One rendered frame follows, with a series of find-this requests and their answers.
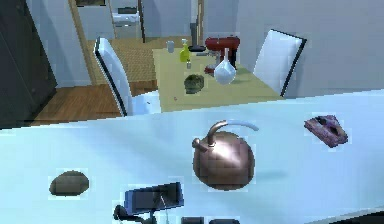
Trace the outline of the white cupboard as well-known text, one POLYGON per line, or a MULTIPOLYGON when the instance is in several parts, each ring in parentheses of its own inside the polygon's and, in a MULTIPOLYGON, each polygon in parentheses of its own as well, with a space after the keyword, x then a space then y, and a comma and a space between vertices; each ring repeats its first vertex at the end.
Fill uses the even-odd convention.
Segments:
POLYGON ((136 7, 117 8, 112 18, 117 39, 140 37, 140 15, 136 7))

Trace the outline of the purple bread slice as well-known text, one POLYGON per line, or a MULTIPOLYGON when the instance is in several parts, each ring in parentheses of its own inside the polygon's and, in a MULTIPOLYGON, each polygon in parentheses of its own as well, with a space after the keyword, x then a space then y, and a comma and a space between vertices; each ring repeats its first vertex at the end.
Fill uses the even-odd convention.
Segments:
POLYGON ((328 147, 348 142, 348 135, 334 115, 316 116, 304 122, 304 127, 328 147))

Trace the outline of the grey cylinder black base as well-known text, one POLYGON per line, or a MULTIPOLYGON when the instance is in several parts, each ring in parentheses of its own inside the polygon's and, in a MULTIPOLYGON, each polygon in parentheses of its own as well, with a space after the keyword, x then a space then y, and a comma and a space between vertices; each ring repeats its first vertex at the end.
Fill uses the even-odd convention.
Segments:
POLYGON ((190 52, 204 52, 206 50, 205 46, 201 46, 197 43, 197 24, 190 24, 191 31, 191 45, 188 47, 190 52))

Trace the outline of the yellow dining table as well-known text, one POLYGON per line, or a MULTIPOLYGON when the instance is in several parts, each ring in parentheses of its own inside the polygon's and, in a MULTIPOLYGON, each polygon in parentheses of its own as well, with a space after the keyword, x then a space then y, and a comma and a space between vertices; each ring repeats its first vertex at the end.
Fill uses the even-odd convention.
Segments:
POLYGON ((179 59, 180 51, 180 48, 176 48, 174 53, 169 53, 166 49, 153 50, 163 112, 282 100, 279 93, 240 64, 236 65, 234 81, 221 85, 214 77, 204 73, 205 67, 215 62, 213 57, 192 53, 191 68, 188 69, 187 63, 179 59), (191 74, 204 77, 203 89, 195 94, 187 94, 184 88, 184 80, 191 74))

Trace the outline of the green lettuce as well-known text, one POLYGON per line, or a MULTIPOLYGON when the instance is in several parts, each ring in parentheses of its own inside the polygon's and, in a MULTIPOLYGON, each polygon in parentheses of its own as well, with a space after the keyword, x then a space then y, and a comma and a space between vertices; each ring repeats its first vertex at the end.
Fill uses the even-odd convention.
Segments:
POLYGON ((191 74, 184 80, 184 88, 187 94, 195 94, 204 88, 204 77, 191 74))

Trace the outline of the copper kettle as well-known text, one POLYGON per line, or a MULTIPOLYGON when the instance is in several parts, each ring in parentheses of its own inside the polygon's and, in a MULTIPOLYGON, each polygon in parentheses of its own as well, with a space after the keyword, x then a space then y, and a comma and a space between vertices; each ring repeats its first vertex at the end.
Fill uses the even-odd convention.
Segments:
POLYGON ((195 138, 192 147, 193 171, 197 178, 216 190, 238 190, 254 177, 255 157, 251 146, 238 135, 221 131, 225 126, 259 128, 240 120, 222 120, 211 126, 203 139, 195 138))

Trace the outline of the brown potato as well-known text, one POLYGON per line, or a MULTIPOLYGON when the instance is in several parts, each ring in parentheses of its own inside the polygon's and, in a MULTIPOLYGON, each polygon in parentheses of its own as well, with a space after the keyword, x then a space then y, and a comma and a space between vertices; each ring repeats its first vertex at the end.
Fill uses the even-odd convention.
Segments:
POLYGON ((55 177, 49 186, 54 196, 79 196, 89 189, 89 179, 80 171, 66 171, 55 177))

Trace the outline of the black fridge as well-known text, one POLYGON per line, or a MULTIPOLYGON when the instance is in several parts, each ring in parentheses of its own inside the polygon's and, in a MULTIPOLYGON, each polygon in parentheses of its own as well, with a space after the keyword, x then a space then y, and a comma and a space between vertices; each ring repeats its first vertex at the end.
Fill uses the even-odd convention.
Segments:
POLYGON ((0 0, 0 130, 29 125, 56 86, 26 0, 0 0))

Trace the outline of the clear glass flask vase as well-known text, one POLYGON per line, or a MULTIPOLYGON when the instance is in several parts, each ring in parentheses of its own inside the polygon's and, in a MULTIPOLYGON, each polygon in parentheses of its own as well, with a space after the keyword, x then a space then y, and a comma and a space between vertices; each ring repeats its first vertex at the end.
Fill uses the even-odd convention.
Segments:
POLYGON ((224 49, 224 58, 214 69, 214 78, 221 85, 230 84, 236 76, 236 69, 228 58, 229 49, 224 49))

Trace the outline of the yellow spray bottle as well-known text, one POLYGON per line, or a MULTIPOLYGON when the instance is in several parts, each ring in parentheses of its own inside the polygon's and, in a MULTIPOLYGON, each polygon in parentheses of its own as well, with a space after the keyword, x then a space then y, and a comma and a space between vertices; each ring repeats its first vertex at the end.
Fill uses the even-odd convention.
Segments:
POLYGON ((188 48, 188 44, 187 44, 188 40, 183 38, 182 39, 182 50, 180 51, 179 53, 179 56, 180 56, 180 61, 181 62, 187 62, 190 60, 190 52, 189 52, 189 48, 188 48))

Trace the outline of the white chair black edge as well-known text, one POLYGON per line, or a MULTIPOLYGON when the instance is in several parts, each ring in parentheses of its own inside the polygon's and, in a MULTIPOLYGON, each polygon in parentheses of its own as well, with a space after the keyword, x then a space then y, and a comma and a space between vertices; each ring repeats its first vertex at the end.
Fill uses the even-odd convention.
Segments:
POLYGON ((106 38, 96 39, 93 53, 123 117, 161 112, 157 90, 132 95, 123 65, 106 38))
POLYGON ((283 97, 306 42, 305 38, 269 30, 253 74, 283 97))

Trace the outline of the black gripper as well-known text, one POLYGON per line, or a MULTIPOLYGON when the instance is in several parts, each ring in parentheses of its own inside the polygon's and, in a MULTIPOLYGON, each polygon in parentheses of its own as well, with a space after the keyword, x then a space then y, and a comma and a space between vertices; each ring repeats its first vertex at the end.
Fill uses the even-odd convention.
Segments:
MULTIPOLYGON (((168 211, 167 211, 167 206, 166 206, 166 203, 165 203, 165 200, 163 198, 163 195, 160 194, 159 196, 160 198, 160 207, 159 209, 160 210, 164 210, 166 214, 168 214, 168 211)), ((113 218, 115 220, 119 220, 119 221, 133 221, 133 222, 138 222, 139 224, 157 224, 157 220, 156 220, 156 217, 154 216, 154 213, 151 212, 150 213, 150 217, 147 218, 147 219, 144 219, 140 216, 135 216, 135 215, 129 215, 126 211, 126 209, 121 206, 121 205, 117 205, 114 209, 114 213, 113 213, 113 218)))

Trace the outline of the framed wall picture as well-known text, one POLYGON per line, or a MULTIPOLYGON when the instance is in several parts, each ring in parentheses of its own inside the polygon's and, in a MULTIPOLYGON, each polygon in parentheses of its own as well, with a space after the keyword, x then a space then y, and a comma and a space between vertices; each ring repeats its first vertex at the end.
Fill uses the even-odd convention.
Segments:
POLYGON ((77 7, 106 6, 106 0, 75 0, 77 7))

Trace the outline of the red stand mixer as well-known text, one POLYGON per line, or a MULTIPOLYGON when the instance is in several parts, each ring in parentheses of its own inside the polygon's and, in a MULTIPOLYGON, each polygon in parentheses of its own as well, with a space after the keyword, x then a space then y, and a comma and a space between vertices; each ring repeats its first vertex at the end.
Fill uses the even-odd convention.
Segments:
POLYGON ((237 49, 240 45, 240 39, 237 36, 229 37, 208 37, 205 40, 205 46, 208 53, 215 58, 214 64, 209 64, 205 67, 204 73, 213 75, 214 69, 225 56, 225 49, 228 48, 228 60, 233 67, 236 67, 237 49))

